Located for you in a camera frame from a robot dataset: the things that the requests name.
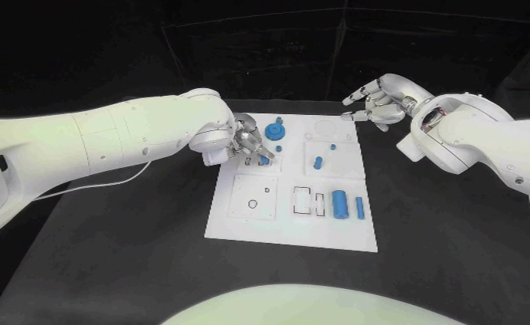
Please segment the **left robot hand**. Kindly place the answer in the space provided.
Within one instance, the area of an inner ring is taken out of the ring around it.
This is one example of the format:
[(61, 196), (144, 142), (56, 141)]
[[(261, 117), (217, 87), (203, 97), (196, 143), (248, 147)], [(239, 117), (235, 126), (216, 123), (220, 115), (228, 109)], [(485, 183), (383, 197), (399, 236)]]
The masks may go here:
[(272, 160), (275, 155), (262, 144), (262, 136), (255, 119), (246, 113), (233, 113), (233, 115), (235, 137), (230, 149), (235, 153), (258, 154)]

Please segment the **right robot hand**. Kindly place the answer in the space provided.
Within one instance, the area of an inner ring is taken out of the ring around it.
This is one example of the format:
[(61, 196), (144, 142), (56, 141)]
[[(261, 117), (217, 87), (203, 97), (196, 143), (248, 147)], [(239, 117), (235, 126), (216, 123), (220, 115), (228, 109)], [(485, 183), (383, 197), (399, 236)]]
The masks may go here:
[(343, 99), (344, 106), (364, 100), (364, 109), (344, 112), (340, 119), (372, 122), (386, 132), (389, 125), (413, 117), (432, 99), (434, 95), (412, 80), (398, 74), (385, 74)]

